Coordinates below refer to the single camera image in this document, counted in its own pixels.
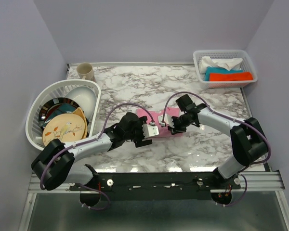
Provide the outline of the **pink t shirt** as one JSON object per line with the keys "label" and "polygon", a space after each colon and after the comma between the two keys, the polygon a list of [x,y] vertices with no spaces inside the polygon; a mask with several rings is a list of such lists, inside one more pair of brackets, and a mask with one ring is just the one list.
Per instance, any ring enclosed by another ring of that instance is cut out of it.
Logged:
{"label": "pink t shirt", "polygon": [[[153,116],[153,118],[155,120],[155,123],[156,123],[156,126],[158,127],[158,130],[159,130],[159,135],[155,136],[155,138],[167,138],[167,137],[181,137],[181,136],[183,136],[182,133],[178,133],[178,134],[172,135],[167,127],[162,127],[158,123],[158,117],[163,115],[163,112],[164,112],[163,109],[161,111],[149,111],[149,113]],[[179,108],[174,108],[174,107],[167,107],[166,108],[166,113],[171,115],[171,116],[179,116],[180,109]],[[148,124],[151,121],[151,118],[148,115],[148,113],[145,110],[141,109],[141,108],[138,108],[136,110],[136,114],[137,114],[138,117],[147,116],[147,123]]]}

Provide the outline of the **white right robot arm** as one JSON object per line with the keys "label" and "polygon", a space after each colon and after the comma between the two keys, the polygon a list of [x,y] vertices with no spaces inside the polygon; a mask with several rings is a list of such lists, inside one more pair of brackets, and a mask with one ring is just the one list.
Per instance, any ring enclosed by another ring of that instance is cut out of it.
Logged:
{"label": "white right robot arm", "polygon": [[200,127],[209,126],[231,139],[233,155],[212,173],[212,184],[216,188],[224,188],[231,177],[247,169],[252,164],[259,164],[260,157],[271,155],[271,146],[257,119],[251,117],[240,120],[213,110],[200,96],[202,103],[196,105],[190,98],[191,93],[185,91],[184,95],[176,100],[180,116],[170,116],[163,113],[160,125],[168,127],[172,135],[186,132],[190,125]]}

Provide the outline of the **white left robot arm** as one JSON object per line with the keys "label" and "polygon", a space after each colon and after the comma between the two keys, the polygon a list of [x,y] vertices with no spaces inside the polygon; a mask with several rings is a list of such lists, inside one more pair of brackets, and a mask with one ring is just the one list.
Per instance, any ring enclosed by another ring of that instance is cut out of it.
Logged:
{"label": "white left robot arm", "polygon": [[146,116],[138,117],[128,112],[118,123],[103,127],[100,134],[80,141],[51,141],[32,162],[31,168],[40,180],[42,190],[54,190],[61,184],[81,183],[86,190],[97,185],[96,176],[92,173],[78,177],[73,165],[93,154],[109,152],[132,141],[135,147],[151,145],[151,138],[158,135],[155,122],[147,123]]}

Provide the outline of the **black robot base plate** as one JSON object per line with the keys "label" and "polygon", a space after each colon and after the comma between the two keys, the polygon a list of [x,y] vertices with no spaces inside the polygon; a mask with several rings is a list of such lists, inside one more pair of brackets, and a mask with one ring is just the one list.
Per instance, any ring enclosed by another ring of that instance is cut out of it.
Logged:
{"label": "black robot base plate", "polygon": [[241,188],[238,175],[223,180],[212,172],[98,173],[86,187],[101,189],[111,201],[209,200]]}

